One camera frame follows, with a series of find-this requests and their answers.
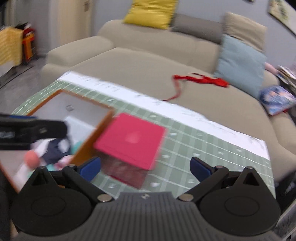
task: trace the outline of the storage box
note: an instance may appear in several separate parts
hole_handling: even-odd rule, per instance
[[[73,164],[80,165],[96,155],[93,143],[112,120],[114,109],[89,98],[58,90],[40,103],[28,115],[39,119],[63,120],[68,127],[71,143],[82,141]],[[47,148],[48,140],[31,144],[37,153]],[[23,163],[26,151],[0,151],[0,168],[17,192],[21,190],[31,172]]]
[[[101,169],[135,188],[141,188],[155,165],[165,128],[121,113],[95,142]]]

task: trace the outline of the gray ribbed panel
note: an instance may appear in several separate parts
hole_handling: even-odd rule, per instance
[[[194,203],[173,198],[170,192],[121,193],[118,200],[100,203],[76,230],[56,237],[21,233],[13,241],[280,241],[273,232],[237,237],[210,226]]]

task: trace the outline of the red ribbon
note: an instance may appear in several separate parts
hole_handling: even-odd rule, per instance
[[[172,80],[175,85],[176,95],[174,95],[171,98],[165,99],[164,101],[173,100],[175,98],[178,98],[181,95],[181,87],[179,84],[179,80],[187,80],[187,81],[192,81],[192,82],[199,83],[199,84],[213,84],[213,85],[221,86],[224,88],[228,87],[228,85],[229,85],[229,83],[227,81],[220,79],[220,78],[213,79],[213,78],[210,78],[210,77],[205,76],[203,74],[197,74],[197,73],[189,73],[189,74],[199,75],[199,76],[202,76],[202,78],[195,78],[192,76],[180,76],[177,74],[173,75]]]

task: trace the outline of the beige sofa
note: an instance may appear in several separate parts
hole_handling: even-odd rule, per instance
[[[101,28],[98,36],[50,51],[42,83],[45,87],[65,71],[75,70],[167,99],[175,94],[172,75],[195,72],[211,76],[219,52],[220,45],[207,40],[113,20]],[[265,71],[263,87],[272,84],[278,84],[276,77]],[[172,103],[266,141],[275,181],[296,171],[296,128],[287,114],[269,118],[256,99],[233,86],[185,82],[182,89],[181,96]]]

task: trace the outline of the sofa backrest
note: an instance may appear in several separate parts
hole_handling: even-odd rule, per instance
[[[220,45],[187,34],[124,24],[112,20],[98,35],[110,39],[115,47],[154,53],[197,69],[214,73]]]

